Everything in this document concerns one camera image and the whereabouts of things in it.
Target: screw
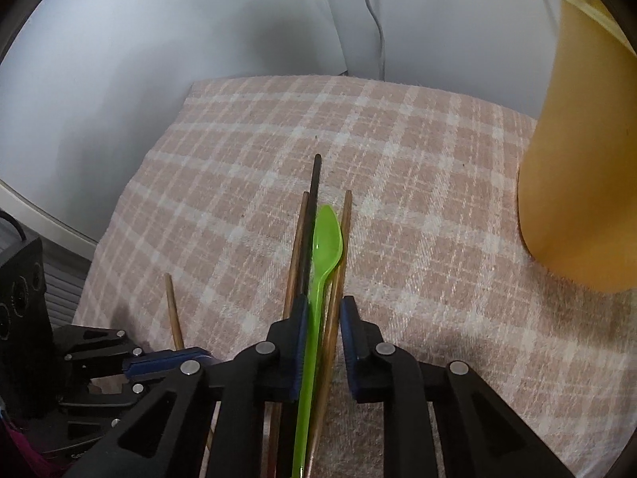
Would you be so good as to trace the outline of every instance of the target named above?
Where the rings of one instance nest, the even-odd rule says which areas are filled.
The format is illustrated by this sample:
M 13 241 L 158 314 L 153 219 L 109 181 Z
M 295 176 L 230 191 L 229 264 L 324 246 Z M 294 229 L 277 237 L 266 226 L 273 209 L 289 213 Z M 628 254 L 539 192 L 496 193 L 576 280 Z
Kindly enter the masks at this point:
M 265 356 L 266 354 L 272 354 L 276 349 L 276 345 L 272 341 L 259 341 L 255 349 L 259 354 Z
M 456 375 L 464 375 L 469 372 L 469 366 L 464 361 L 452 361 L 449 370 Z
M 383 341 L 376 345 L 376 352 L 381 356 L 391 356 L 394 352 L 396 352 L 396 347 L 394 347 L 391 343 Z
M 198 361 L 195 361 L 194 359 L 189 359 L 188 361 L 184 361 L 182 365 L 179 367 L 182 373 L 185 373 L 186 375 L 192 375 L 194 373 L 197 373 L 199 372 L 200 368 L 201 368 L 201 365 L 199 364 Z

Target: plastic spoon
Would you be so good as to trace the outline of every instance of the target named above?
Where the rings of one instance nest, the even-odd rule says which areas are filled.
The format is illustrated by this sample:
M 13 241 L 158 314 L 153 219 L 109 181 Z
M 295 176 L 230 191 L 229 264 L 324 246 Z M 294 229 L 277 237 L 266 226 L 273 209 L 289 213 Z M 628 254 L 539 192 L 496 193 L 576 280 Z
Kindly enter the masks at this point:
M 308 336 L 305 342 L 305 360 L 303 379 L 299 396 L 299 411 L 296 418 L 294 438 L 294 458 L 292 460 L 292 478 L 303 478 L 305 452 L 310 429 L 310 411 L 314 389 L 314 374 L 319 347 L 320 326 L 323 318 L 323 295 L 330 273 L 343 254 L 343 237 L 336 214 L 330 205 L 323 205 L 317 213 L 312 243 L 312 264 L 314 276 L 310 285 L 310 318 Z

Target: pink checkered cloth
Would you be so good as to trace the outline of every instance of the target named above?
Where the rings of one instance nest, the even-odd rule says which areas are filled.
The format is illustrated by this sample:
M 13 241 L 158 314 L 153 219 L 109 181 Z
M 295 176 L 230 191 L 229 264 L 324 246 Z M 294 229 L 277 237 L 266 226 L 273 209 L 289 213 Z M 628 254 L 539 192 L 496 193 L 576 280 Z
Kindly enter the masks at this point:
M 582 477 L 602 476 L 637 424 L 633 291 L 548 274 L 518 233 L 516 174 L 534 121 L 477 98 L 344 77 L 193 85 L 126 186 L 75 322 L 222 359 L 280 319 L 301 194 L 354 193 L 346 294 L 418 359 L 467 361 Z M 342 350 L 316 467 L 381 476 L 381 406 L 349 396 Z

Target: wooden stick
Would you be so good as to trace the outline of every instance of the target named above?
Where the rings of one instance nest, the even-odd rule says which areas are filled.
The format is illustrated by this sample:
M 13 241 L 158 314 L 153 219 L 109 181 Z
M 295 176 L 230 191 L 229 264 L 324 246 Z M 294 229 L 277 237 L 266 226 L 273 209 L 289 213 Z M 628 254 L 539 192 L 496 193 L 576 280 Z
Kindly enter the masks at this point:
M 306 212 L 308 208 L 309 192 L 303 193 L 299 218 L 296 222 L 294 244 L 292 245 L 292 258 L 287 272 L 287 287 L 285 288 L 285 301 L 283 302 L 283 319 L 290 317 L 292 303 L 296 296 L 296 287 L 299 278 L 299 263 L 301 262 L 301 244 L 303 242 L 303 228 L 305 227 Z M 276 454 L 278 452 L 279 427 L 281 425 L 281 405 L 276 403 L 270 416 L 270 434 L 268 435 L 268 478 L 276 478 Z
M 310 418 L 310 434 L 308 437 L 308 452 L 305 458 L 305 476 L 311 477 L 313 464 L 318 453 L 320 433 L 323 429 L 323 422 L 327 411 L 327 399 L 332 383 L 332 369 L 334 367 L 334 354 L 336 354 L 336 340 L 338 339 L 338 317 L 340 313 L 341 300 L 343 299 L 343 288 L 345 287 L 345 269 L 347 266 L 347 249 L 350 239 L 350 224 L 352 221 L 352 192 L 345 192 L 345 202 L 343 203 L 343 213 L 341 216 L 341 234 L 343 236 L 343 256 L 336 268 L 332 289 L 329 296 L 327 308 L 327 320 L 323 343 L 319 349 L 317 389 L 312 405 Z
M 185 348 L 184 336 L 182 334 L 182 325 L 179 323 L 179 315 L 177 314 L 177 301 L 174 299 L 173 277 L 170 273 L 164 274 L 164 282 L 166 283 L 166 300 L 168 301 L 168 318 L 170 318 L 170 330 L 173 332 L 174 348 L 181 351 Z M 206 440 L 208 451 L 212 446 L 212 427 L 208 432 Z

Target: yellow container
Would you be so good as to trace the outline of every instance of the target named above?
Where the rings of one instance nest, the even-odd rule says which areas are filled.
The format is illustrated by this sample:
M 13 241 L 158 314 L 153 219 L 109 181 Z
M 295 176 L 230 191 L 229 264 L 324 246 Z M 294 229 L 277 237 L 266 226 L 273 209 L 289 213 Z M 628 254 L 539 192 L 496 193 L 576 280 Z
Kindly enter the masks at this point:
M 562 0 L 518 208 L 552 272 L 604 292 L 637 285 L 637 57 L 599 0 Z

